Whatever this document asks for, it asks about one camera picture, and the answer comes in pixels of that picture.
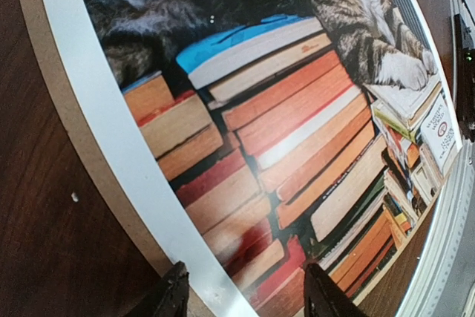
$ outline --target cat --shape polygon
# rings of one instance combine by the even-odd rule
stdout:
[[[188,45],[274,14],[315,16],[351,80],[421,90],[432,53],[391,0],[85,0],[119,85],[167,68]]]

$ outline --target white frame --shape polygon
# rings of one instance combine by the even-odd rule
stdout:
[[[449,94],[427,22],[417,1],[411,1],[436,58],[444,91]],[[83,0],[43,2],[85,120],[111,171],[155,241],[172,263],[186,263],[191,287],[217,317],[257,316],[194,227],[155,162],[116,84]],[[450,114],[457,130],[452,107]],[[462,147],[458,137],[456,144],[459,149]]]

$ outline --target small white dot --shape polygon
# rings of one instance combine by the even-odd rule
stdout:
[[[71,198],[73,198],[73,202],[74,202],[74,203],[78,203],[78,202],[79,202],[79,196],[77,195],[76,192],[73,192],[73,193],[71,194]]]

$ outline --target label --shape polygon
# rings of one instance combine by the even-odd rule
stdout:
[[[445,161],[455,144],[455,131],[442,95],[438,95],[433,107],[422,121],[421,134],[429,146],[433,158],[443,172]]]

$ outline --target printed picture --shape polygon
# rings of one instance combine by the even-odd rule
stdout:
[[[411,0],[84,0],[177,199],[259,316],[317,261],[352,300],[457,154]]]

